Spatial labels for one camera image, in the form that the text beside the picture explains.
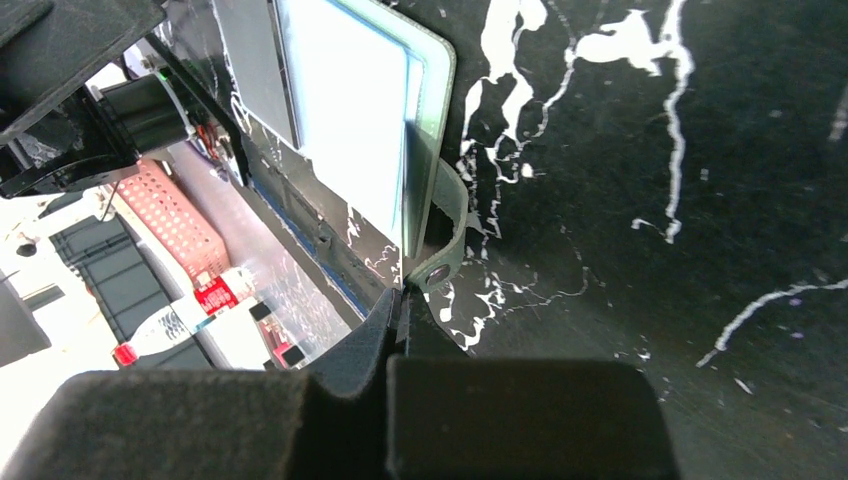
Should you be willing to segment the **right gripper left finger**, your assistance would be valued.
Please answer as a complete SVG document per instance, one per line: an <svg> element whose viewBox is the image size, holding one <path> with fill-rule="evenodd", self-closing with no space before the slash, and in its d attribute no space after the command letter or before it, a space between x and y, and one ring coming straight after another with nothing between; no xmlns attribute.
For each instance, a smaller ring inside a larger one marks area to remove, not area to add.
<svg viewBox="0 0 848 480"><path fill-rule="evenodd" d="M401 295L295 371L92 371L64 382L5 479L381 479Z"/></svg>

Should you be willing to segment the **mint green card holder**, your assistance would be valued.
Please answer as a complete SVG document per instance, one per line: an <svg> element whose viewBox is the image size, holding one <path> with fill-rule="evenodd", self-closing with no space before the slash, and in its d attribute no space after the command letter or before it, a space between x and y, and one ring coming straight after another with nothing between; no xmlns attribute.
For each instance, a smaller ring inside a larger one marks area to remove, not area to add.
<svg viewBox="0 0 848 480"><path fill-rule="evenodd" d="M468 193L440 156L456 69L451 44L377 1L273 1L298 130L293 150L432 292L459 270ZM259 129L235 88L246 133Z"/></svg>

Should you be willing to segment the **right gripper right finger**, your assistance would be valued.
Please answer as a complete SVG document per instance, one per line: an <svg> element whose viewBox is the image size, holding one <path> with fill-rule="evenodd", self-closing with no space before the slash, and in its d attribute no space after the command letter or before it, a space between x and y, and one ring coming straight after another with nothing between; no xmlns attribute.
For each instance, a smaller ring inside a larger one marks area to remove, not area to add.
<svg viewBox="0 0 848 480"><path fill-rule="evenodd" d="M677 479L657 395L634 366L479 358L404 291L387 362L393 479Z"/></svg>

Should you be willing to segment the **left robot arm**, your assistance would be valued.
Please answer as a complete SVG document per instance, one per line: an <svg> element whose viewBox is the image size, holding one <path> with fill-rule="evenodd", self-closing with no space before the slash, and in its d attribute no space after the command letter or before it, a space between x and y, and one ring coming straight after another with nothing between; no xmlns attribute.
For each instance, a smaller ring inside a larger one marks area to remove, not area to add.
<svg viewBox="0 0 848 480"><path fill-rule="evenodd" d="M154 35L159 1L5 1L1 5L1 195L83 191L135 174L145 155L198 138L249 179L232 119ZM139 41L162 60L103 89L92 78Z"/></svg>

